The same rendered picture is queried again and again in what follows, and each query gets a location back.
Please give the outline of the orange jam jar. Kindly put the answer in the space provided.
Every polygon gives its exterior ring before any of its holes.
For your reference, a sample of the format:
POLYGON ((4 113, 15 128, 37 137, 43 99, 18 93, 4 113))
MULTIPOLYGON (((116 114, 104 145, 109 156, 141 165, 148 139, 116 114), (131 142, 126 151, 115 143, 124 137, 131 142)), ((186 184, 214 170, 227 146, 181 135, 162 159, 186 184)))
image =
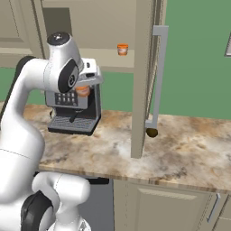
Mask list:
POLYGON ((79 97, 88 97, 90 94, 90 87, 89 86, 76 87, 76 92, 79 97))

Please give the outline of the brown round food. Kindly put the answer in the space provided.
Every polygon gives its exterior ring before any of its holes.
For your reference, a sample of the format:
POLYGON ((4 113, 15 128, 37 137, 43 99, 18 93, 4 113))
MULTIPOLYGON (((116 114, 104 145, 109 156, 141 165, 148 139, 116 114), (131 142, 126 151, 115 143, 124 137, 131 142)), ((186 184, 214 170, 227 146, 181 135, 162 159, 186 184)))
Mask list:
POLYGON ((154 138, 158 135, 158 130, 155 128, 147 128, 146 133, 149 137, 154 138))

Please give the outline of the silver black coffee machine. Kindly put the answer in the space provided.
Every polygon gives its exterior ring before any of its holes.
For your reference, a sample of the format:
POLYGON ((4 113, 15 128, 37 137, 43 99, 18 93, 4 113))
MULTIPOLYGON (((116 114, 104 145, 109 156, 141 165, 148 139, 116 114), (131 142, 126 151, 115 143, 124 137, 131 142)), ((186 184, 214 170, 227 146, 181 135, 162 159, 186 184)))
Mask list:
MULTIPOLYGON (((97 65, 94 59, 82 59, 84 73, 96 73, 97 65)), ((54 116, 48 125, 48 130, 61 134, 92 135, 101 118, 100 84, 89 86, 88 97, 79 97, 76 86, 68 93, 45 92, 46 105, 52 108, 54 116)))

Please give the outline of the grey window frame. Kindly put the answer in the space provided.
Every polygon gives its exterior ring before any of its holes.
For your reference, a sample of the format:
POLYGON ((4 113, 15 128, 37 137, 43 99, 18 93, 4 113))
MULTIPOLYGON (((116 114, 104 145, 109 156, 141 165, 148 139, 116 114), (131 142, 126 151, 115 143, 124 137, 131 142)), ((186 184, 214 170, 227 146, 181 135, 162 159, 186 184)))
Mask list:
POLYGON ((225 57, 231 57, 231 39, 228 40, 226 50, 225 50, 225 57))

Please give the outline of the beige wall cabinet carcass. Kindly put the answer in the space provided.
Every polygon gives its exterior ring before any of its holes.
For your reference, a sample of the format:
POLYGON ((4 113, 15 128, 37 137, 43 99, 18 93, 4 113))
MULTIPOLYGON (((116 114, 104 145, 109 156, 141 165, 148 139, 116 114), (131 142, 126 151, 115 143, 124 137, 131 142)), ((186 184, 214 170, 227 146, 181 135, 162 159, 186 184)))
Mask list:
POLYGON ((83 58, 93 58, 103 71, 134 71, 135 0, 33 0, 42 49, 54 32, 73 36, 83 58), (118 43, 127 43, 120 56, 118 43))

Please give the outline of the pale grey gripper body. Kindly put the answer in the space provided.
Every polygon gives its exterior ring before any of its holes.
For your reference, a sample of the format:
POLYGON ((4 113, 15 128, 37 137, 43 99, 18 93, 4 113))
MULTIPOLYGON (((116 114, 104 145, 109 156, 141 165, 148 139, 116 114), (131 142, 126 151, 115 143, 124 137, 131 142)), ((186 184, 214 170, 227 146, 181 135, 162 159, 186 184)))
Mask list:
POLYGON ((79 75, 77 80, 78 87, 93 86, 104 82, 100 68, 96 73, 84 73, 79 75))

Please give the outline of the grey dishwasher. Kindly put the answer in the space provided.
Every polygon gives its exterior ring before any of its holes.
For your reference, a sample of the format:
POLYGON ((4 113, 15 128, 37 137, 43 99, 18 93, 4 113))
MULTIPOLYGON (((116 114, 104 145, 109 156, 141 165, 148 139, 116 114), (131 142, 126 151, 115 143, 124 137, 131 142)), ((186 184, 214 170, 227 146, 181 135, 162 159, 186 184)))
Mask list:
POLYGON ((32 188, 52 201, 48 231, 115 231, 110 179, 44 171, 35 176, 32 188))

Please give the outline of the beige open cabinet door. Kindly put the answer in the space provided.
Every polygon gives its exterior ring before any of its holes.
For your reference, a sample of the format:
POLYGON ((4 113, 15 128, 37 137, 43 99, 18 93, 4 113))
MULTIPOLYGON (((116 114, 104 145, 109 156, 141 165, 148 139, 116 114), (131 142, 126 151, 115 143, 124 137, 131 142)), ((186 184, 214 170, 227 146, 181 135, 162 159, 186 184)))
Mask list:
POLYGON ((143 154, 145 121, 152 120, 160 36, 152 35, 154 25, 165 25, 167 0, 136 0, 134 44, 134 94, 131 157, 143 154))

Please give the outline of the beige closed wall cabinet door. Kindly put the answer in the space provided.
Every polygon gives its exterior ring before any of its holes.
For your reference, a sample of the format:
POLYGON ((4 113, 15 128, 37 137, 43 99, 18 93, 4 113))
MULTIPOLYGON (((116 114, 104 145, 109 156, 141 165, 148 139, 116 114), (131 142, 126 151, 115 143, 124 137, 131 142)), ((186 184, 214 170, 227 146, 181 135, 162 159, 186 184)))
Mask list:
POLYGON ((34 1, 0 0, 0 67, 26 55, 43 57, 34 1))

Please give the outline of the orange jar with white label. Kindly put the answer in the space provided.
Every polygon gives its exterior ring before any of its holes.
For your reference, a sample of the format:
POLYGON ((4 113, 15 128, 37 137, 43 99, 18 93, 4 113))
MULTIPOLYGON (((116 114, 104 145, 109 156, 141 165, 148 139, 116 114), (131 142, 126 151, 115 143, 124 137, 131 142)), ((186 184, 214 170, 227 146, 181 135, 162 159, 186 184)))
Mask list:
POLYGON ((118 43, 117 44, 117 52, 120 56, 125 56, 128 52, 128 44, 127 43, 118 43))

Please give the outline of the beige narrow base cabinet door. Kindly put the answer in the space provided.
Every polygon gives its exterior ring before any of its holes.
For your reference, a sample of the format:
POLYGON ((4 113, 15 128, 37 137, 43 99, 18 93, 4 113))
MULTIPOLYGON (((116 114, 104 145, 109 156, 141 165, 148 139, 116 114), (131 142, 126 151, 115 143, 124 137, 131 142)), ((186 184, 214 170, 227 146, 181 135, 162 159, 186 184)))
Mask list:
POLYGON ((212 231, 231 231, 231 195, 228 195, 212 231))

